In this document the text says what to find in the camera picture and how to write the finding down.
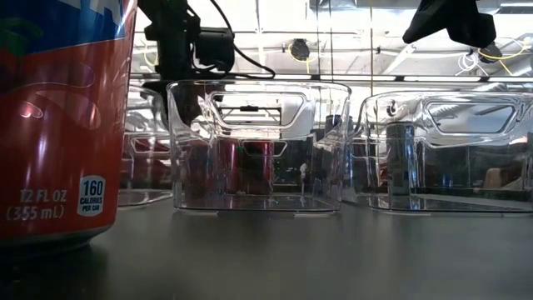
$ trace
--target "yellow cable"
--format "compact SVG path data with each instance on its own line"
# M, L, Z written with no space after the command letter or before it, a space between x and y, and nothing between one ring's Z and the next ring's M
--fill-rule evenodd
M486 55L484 53L481 52L481 49L477 49L477 52L481 55L481 56L484 56L486 58L490 58L490 59L495 59L495 60L498 60L498 61L502 61L502 60L505 60L505 59L509 59L509 58L515 58L519 55L521 55L524 51L526 50L526 45L525 44L522 44L522 49L518 52L518 53L515 53L515 54L512 54L512 55L509 55L509 56L506 56L506 57L493 57L493 56L490 56L490 55Z
M305 63L307 65L307 74L309 74L309 63L312 63L312 62L316 61L320 57L320 45L318 46L318 55L316 55L316 57L311 59L311 60L307 59L305 61L302 61L302 60L294 57L294 55L292 55L292 53L291 53L291 49L292 49L292 44L290 44L289 47L288 47L289 55L291 56L291 58L294 59L295 61L299 62L299 63Z
M157 65L157 60L159 59L159 53L156 52L156 61L150 62L147 57L147 50L148 50L148 44L144 44L144 62L151 67L155 67Z
M511 72L511 70L501 60L500 60L500 63L501 63L501 66L509 73L509 75L515 76L515 74L513 74L513 72Z

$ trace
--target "can label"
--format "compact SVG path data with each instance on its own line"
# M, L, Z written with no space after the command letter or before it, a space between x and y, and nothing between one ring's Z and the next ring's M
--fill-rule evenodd
M111 225L135 0L0 9L0 238Z

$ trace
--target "clear plastic bin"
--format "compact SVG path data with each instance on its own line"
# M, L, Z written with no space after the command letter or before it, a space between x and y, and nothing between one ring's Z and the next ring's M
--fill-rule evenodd
M170 135L164 105L157 92L130 86L118 206L172 197Z
M368 98L351 134L346 200L403 211L530 212L532 102L531 93L511 92Z
M340 208L350 88L180 81L168 94L177 208Z

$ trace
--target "ceiling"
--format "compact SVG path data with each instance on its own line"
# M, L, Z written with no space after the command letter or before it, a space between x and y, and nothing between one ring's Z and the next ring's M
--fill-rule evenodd
M513 55L502 61L509 72L501 63L472 61L476 56L466 56L470 49L451 41L445 31L405 45L401 36L418 0L321 0L318 9L315 0L217 2L236 33L236 45L280 74L501 77L511 76L521 63L531 61L533 1L478 2L482 12L494 14L496 46L504 56ZM209 0L189 0L189 4L202 19L203 27L225 27ZM148 24L150 21L139 11L133 73L153 73L157 60L156 44L144 38L143 29ZM306 39L311 49L309 63L294 60L286 51L295 38ZM233 72L261 71L236 55Z

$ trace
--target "countertop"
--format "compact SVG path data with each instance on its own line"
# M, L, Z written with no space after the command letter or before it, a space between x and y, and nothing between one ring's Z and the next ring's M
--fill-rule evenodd
M531 299L533 218L121 210L90 247L3 270L2 299Z

